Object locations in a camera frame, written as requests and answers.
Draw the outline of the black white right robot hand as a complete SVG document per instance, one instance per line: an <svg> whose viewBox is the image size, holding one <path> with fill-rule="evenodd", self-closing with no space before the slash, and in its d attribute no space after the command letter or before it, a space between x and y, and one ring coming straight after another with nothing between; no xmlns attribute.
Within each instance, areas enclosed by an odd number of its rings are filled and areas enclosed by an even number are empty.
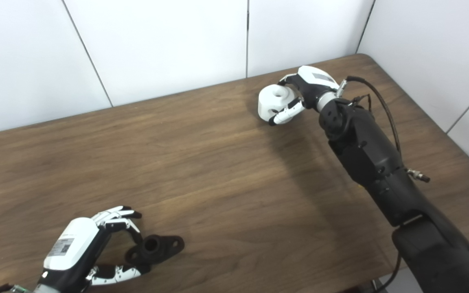
<svg viewBox="0 0 469 293"><path fill-rule="evenodd" d="M312 66L301 66L297 73L285 75L276 85L292 85L299 96L268 119L270 126L285 124L305 109L320 112L328 102L338 98L340 89L331 75Z"/></svg>

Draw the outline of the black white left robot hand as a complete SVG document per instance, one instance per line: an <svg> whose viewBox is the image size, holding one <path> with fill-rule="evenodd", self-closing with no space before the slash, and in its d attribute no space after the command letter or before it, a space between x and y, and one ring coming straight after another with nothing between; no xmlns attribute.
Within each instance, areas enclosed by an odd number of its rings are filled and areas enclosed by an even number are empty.
<svg viewBox="0 0 469 293"><path fill-rule="evenodd" d="M84 293L91 287L125 282L147 274L149 265L97 265L96 261L114 232L127 231L134 243L142 235L133 219L141 213L116 206L93 217L73 219L44 260L35 293Z"/></svg>

